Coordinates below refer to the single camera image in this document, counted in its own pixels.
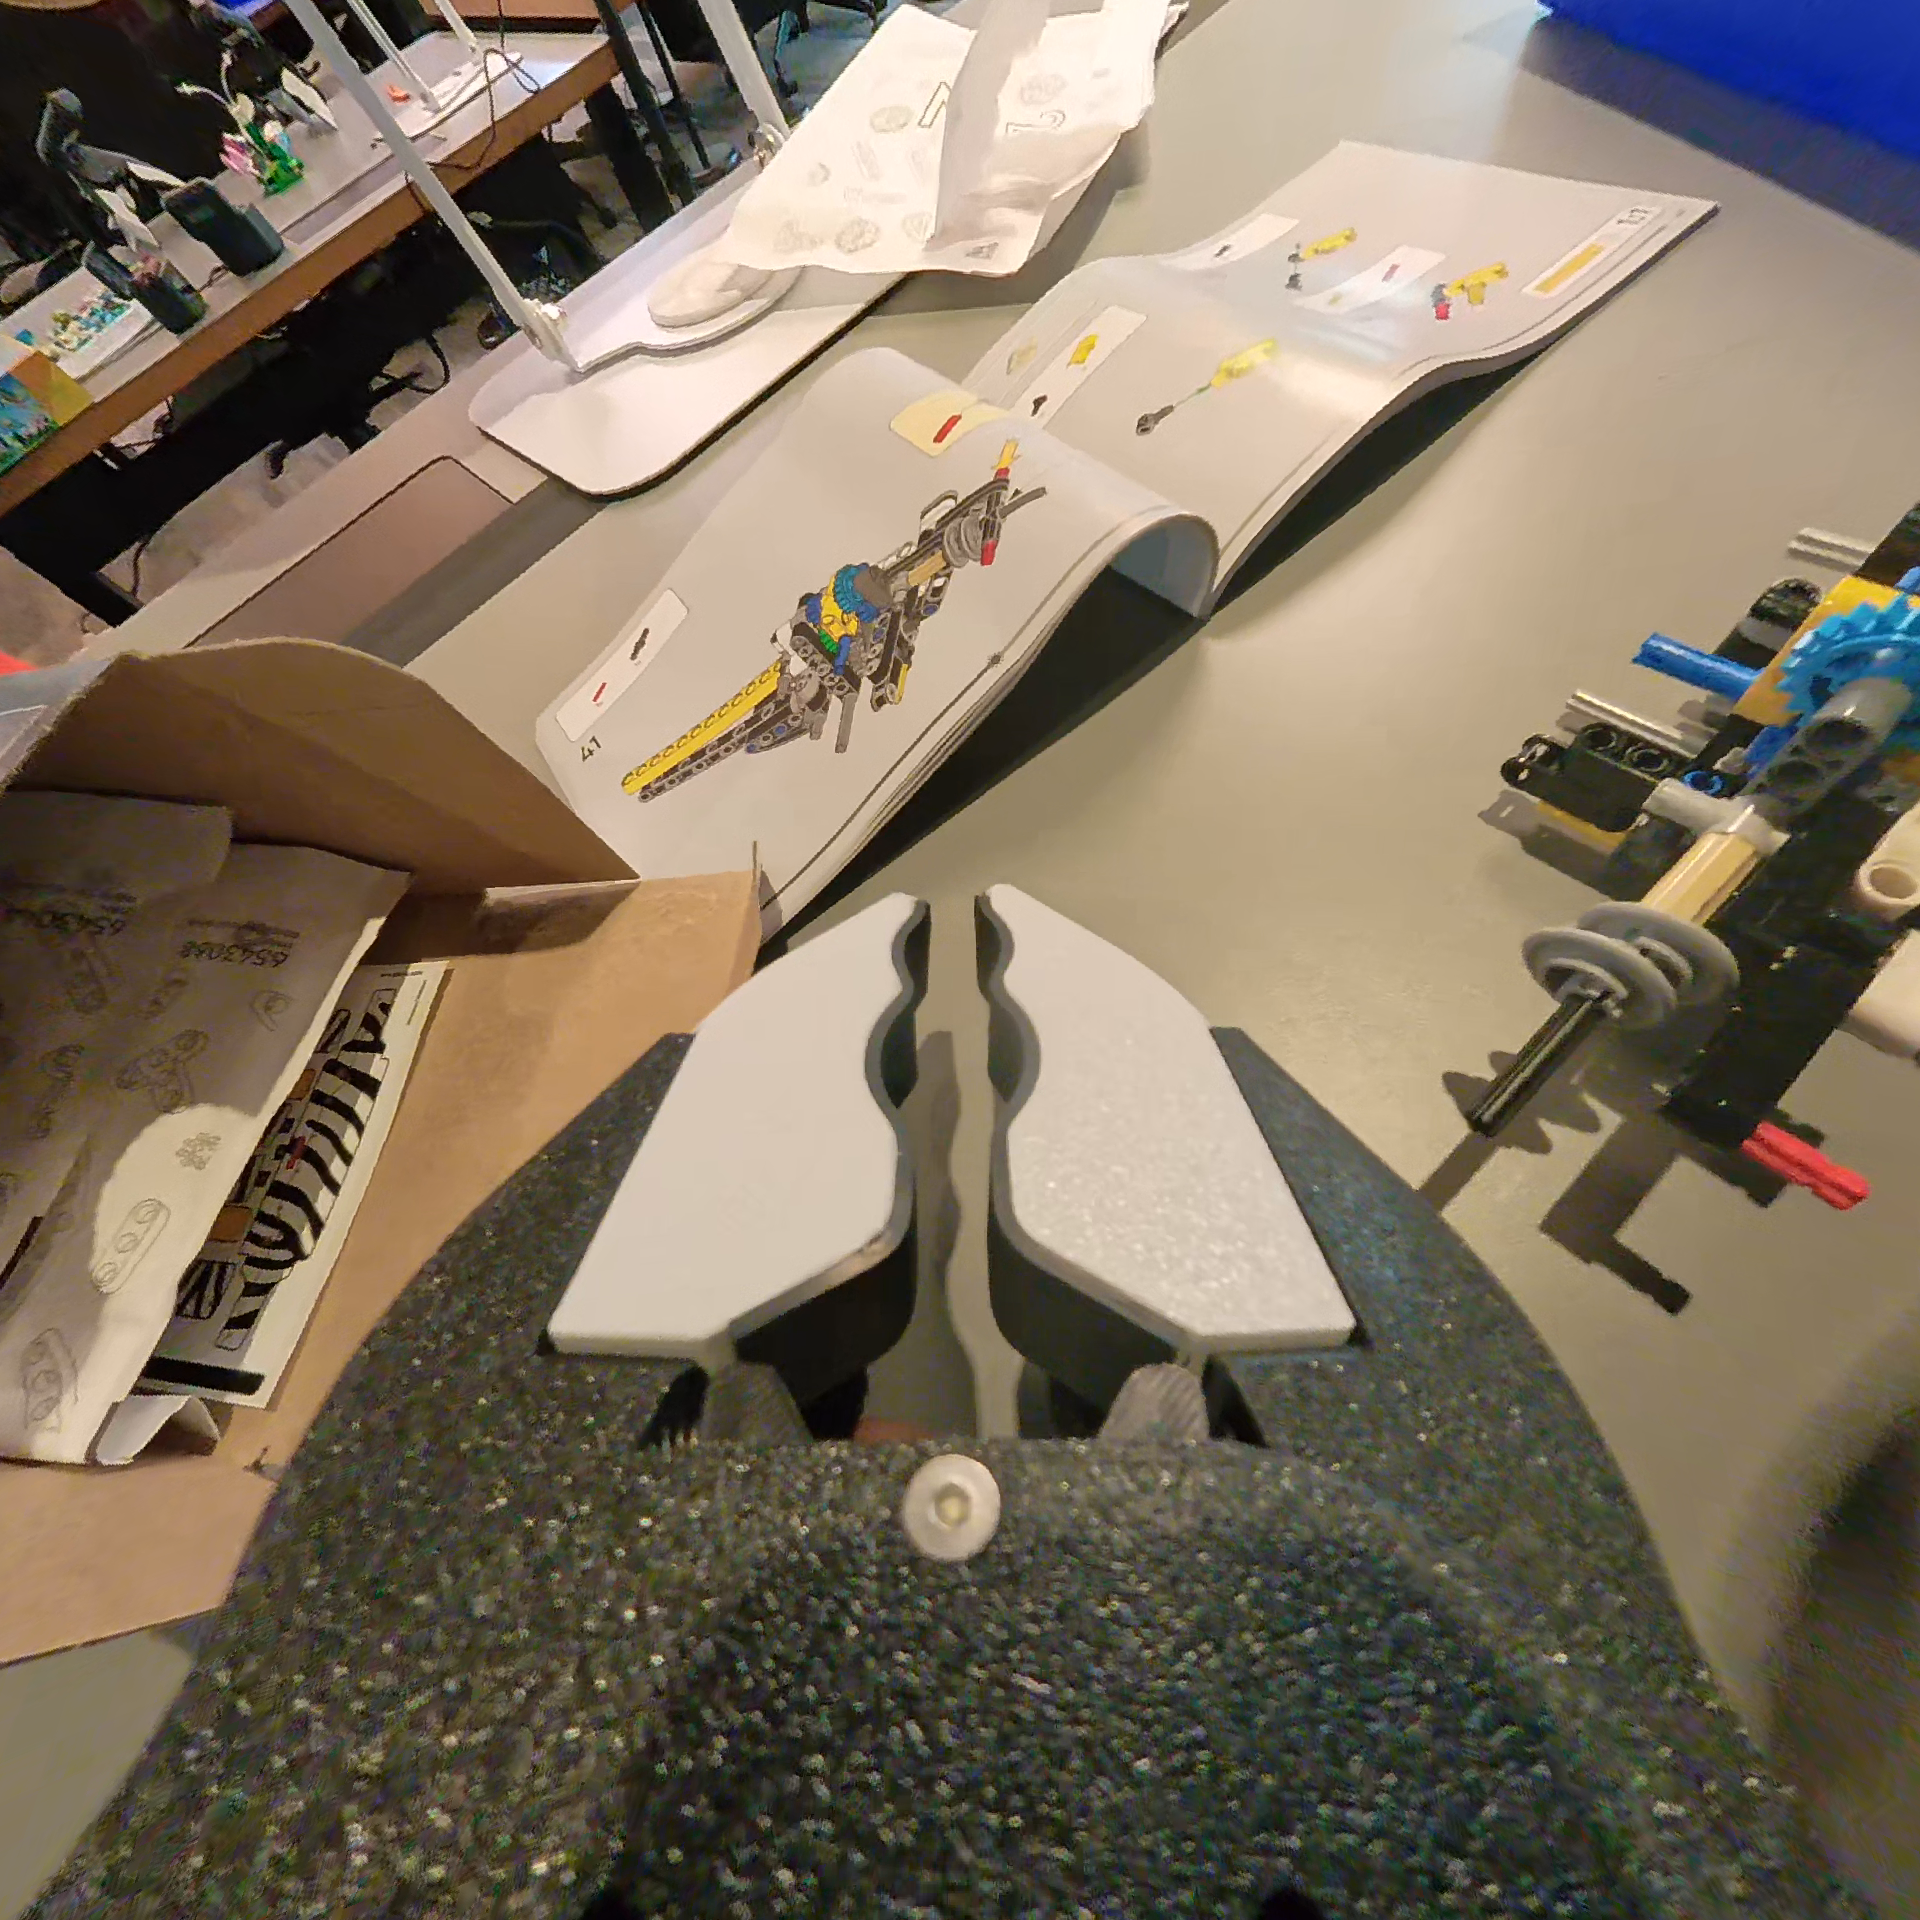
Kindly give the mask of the white lamp base stand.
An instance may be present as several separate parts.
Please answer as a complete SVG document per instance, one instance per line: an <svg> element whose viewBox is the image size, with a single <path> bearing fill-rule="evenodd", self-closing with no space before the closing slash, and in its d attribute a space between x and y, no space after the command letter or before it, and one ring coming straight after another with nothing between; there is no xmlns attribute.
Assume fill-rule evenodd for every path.
<svg viewBox="0 0 1920 1920"><path fill-rule="evenodd" d="M469 418L491 441L581 493L621 497L653 485L900 281L900 275L789 269L716 318L685 326L659 322L653 294L688 291L690 273L714 262L733 203L789 138L778 90L733 4L702 3L700 12L753 110L754 161L557 303L520 293L320 7L293 3L291 12L536 351L533 366L491 374Z"/></svg>

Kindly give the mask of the grey flat panel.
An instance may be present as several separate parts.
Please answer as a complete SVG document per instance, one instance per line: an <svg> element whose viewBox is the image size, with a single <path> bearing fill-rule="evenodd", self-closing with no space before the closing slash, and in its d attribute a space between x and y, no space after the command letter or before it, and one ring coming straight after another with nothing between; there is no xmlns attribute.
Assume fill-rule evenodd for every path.
<svg viewBox="0 0 1920 1920"><path fill-rule="evenodd" d="M222 614L193 644L320 641L348 644L376 614L474 538L512 501L467 465L438 458L354 515L283 574Z"/></svg>

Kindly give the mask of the zebra striped sticker sheet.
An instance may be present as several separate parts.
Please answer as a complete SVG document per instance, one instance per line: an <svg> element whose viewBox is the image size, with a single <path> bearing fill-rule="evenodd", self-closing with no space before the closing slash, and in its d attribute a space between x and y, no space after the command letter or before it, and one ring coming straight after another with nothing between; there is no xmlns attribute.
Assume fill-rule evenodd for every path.
<svg viewBox="0 0 1920 1920"><path fill-rule="evenodd" d="M134 1389L266 1407L346 1250L449 963L360 966L256 1143Z"/></svg>

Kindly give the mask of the black box-shaped device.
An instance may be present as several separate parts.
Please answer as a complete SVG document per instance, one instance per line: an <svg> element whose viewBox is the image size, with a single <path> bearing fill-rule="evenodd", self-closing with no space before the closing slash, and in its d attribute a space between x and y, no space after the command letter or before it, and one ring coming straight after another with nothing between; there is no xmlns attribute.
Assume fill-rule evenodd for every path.
<svg viewBox="0 0 1920 1920"><path fill-rule="evenodd" d="M208 179L185 181L161 193L161 206L220 266L251 279L285 257L285 244L269 220L254 206L238 206Z"/></svg>

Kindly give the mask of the white printed paper bag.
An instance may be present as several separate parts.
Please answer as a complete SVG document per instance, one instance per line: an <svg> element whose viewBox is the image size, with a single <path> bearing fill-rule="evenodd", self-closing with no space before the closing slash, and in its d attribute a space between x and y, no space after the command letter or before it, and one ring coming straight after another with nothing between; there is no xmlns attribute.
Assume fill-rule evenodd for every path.
<svg viewBox="0 0 1920 1920"><path fill-rule="evenodd" d="M6 791L5 1459L80 1466L404 870L226 807Z"/></svg>

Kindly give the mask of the large blue plastic bin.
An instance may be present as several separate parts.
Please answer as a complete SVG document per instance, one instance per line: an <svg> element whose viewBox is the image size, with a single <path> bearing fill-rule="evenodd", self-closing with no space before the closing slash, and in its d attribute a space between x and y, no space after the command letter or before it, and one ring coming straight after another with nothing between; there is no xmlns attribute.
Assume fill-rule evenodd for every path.
<svg viewBox="0 0 1920 1920"><path fill-rule="evenodd" d="M1632 51L1704 74L1916 76L1916 3L1546 3Z"/></svg>

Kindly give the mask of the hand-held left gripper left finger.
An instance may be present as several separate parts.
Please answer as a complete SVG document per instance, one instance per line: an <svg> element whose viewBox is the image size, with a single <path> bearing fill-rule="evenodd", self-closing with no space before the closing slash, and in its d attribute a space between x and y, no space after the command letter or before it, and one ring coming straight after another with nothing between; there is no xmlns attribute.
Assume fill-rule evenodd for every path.
<svg viewBox="0 0 1920 1920"><path fill-rule="evenodd" d="M546 1322L557 1353L732 1358L905 1242L926 946L929 903L890 894L700 1023Z"/></svg>

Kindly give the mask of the partly built lego model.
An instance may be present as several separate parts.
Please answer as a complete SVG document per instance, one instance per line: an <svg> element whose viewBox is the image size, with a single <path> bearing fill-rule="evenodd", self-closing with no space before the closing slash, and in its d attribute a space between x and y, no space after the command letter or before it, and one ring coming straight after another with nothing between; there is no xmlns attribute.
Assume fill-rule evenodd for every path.
<svg viewBox="0 0 1920 1920"><path fill-rule="evenodd" d="M1506 757L1492 819L1596 854L1598 903L1524 940L1552 1009L1477 1135L1598 1035L1673 1035L1681 1135L1836 1211L1869 1196L1786 1101L1836 1035L1916 1065L1918 510L1789 554L1826 575L1772 583L1716 646L1644 638L1635 665L1694 695L1673 719L1574 693Z"/></svg>

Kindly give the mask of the lego instruction booklet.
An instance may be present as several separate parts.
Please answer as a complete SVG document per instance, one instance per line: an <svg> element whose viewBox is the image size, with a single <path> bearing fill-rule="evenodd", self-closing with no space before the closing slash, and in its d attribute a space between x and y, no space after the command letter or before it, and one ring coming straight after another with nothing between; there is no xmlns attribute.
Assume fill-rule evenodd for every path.
<svg viewBox="0 0 1920 1920"><path fill-rule="evenodd" d="M641 878L754 874L772 938L1101 571L1206 617L1358 444L1714 213L1341 141L1197 244L1076 267L963 379L853 351L539 716L541 757Z"/></svg>

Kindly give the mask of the torn white paper bag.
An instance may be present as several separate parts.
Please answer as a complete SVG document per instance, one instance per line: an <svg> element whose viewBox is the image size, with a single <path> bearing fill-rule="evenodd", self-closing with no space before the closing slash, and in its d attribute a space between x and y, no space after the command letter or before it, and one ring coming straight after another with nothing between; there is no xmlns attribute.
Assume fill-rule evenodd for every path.
<svg viewBox="0 0 1920 1920"><path fill-rule="evenodd" d="M1146 119L1166 28L1164 3L900 7L736 198L716 253L1018 273Z"/></svg>

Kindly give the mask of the wooden desk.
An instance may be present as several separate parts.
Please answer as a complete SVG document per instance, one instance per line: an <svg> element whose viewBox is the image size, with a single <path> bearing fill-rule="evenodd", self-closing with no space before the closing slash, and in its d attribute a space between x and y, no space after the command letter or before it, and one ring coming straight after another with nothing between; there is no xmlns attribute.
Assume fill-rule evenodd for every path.
<svg viewBox="0 0 1920 1920"><path fill-rule="evenodd" d="M494 172L568 113L619 78L605 33L509 33L508 55L536 82L496 68L490 94L469 99L424 145L424 157L451 195ZM162 329L133 342L84 386L91 405L5 474L3 513L154 414L242 346L293 316L310 298L432 218L401 163L356 102L342 100L342 131L306 145L306 179L272 209L285 257L251 279L217 279L208 316L185 337Z"/></svg>

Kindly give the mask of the toy flower figure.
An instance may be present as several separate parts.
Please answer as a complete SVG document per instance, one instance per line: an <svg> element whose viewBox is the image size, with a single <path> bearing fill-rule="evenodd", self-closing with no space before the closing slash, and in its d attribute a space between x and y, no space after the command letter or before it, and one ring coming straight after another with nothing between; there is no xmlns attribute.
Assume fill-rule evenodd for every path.
<svg viewBox="0 0 1920 1920"><path fill-rule="evenodd" d="M220 113L226 125L225 165L276 196L304 179L293 127L330 138L340 133L340 123L313 79L272 43L226 33L217 39L217 58L220 74L211 86L176 79L173 92Z"/></svg>

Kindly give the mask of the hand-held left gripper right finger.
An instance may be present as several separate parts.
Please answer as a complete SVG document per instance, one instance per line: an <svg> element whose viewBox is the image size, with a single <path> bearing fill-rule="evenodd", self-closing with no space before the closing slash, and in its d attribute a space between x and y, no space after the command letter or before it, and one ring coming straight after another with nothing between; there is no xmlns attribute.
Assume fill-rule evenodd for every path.
<svg viewBox="0 0 1920 1920"><path fill-rule="evenodd" d="M1205 1015L1008 882L989 1006L992 1308L1034 1363L1323 1353L1358 1314Z"/></svg>

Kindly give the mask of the brown cardboard box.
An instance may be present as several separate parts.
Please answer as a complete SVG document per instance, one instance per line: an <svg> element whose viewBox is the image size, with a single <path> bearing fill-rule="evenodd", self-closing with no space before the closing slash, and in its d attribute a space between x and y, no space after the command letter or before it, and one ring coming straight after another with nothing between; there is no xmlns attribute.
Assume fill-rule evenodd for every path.
<svg viewBox="0 0 1920 1920"><path fill-rule="evenodd" d="M316 641L5 675L5 793L228 809L412 878L354 970L449 963L389 1140L266 1407L133 1393L80 1466L5 1459L5 1665L220 1607L330 1389L442 1245L749 971L747 870L637 881L432 686Z"/></svg>

